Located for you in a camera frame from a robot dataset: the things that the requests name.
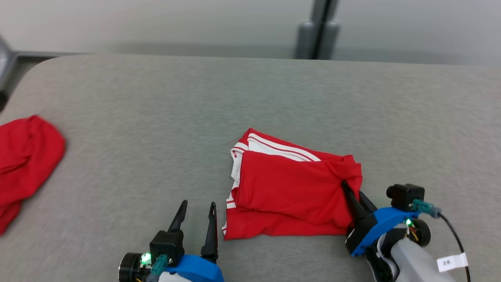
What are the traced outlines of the red shorts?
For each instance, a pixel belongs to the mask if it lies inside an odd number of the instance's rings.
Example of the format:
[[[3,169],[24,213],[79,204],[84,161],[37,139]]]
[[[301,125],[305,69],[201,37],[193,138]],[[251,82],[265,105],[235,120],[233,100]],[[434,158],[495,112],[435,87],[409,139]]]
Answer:
[[[64,136],[38,115],[0,125],[0,236],[23,201],[48,180],[65,150]]]

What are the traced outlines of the grey cylindrical post foot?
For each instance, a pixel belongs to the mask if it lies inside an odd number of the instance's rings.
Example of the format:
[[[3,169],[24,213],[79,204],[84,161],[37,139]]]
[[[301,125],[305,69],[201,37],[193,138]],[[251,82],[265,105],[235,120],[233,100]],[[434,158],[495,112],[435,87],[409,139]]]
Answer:
[[[298,28],[295,59],[311,60],[314,57],[315,43],[319,24],[312,21],[302,22]]]
[[[324,51],[323,59],[331,60],[340,32],[340,24],[336,21],[328,21],[324,27]]]

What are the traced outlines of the grey aluminium partition post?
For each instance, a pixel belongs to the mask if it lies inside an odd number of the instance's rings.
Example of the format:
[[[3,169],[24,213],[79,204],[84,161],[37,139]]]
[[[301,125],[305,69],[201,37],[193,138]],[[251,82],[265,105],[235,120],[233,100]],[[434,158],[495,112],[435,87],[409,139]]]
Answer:
[[[340,0],[314,0],[312,22],[319,24],[313,60],[323,60],[324,27],[328,21],[336,21],[336,11]]]

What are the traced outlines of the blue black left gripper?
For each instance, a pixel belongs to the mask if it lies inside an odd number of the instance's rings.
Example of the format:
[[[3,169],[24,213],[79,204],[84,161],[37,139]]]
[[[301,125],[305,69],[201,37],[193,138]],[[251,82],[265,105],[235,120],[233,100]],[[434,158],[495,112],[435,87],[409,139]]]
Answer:
[[[183,200],[174,216],[168,232],[181,231],[186,218],[188,200]],[[159,282],[224,282],[221,269],[214,263],[218,260],[218,216],[216,204],[211,202],[208,213],[208,228],[201,257],[184,255],[176,267],[168,266]],[[153,266],[151,254],[127,253],[119,266],[119,282],[145,282]]]

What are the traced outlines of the red garment with striped trim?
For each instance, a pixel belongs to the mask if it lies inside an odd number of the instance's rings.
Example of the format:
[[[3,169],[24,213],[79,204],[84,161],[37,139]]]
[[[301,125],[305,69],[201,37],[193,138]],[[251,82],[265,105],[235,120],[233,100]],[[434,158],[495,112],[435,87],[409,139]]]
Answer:
[[[352,155],[311,150],[253,128],[230,154],[225,240],[342,235],[353,221],[341,187],[346,181],[359,198],[362,166]]]

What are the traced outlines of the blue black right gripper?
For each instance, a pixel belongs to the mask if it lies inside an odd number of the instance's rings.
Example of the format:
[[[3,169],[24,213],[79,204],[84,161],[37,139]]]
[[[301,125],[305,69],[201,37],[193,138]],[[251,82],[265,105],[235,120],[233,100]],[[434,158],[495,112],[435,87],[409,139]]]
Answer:
[[[402,211],[394,207],[378,209],[372,201],[362,192],[359,199],[346,180],[341,182],[345,199],[352,216],[352,222],[348,228],[352,228],[346,237],[346,248],[352,257],[363,256],[383,234],[392,230],[400,223],[406,224],[411,221],[415,230],[411,238],[420,246],[427,246],[431,241],[431,231],[427,224],[420,220],[421,214],[416,211]]]

